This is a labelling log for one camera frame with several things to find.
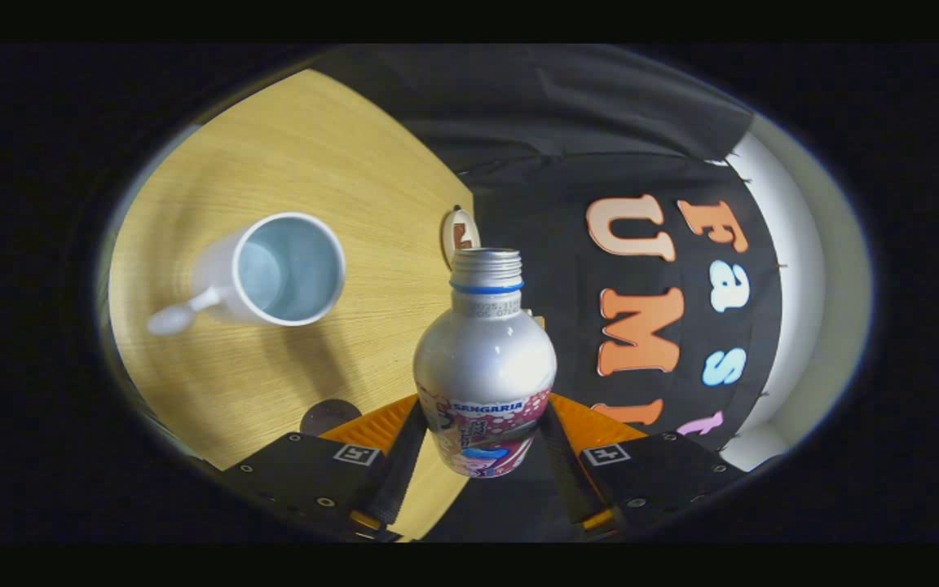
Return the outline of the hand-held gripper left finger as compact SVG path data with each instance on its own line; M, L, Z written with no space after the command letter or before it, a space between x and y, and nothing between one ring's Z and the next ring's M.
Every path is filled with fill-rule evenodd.
M224 483L299 531L328 541L395 541L428 430L407 396L323 435L286 432L221 473Z

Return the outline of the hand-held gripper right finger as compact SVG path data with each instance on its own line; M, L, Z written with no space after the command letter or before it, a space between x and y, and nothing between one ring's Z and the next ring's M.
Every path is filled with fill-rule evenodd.
M555 393L538 426L567 517L584 539L664 532L747 477L677 431L646 435Z

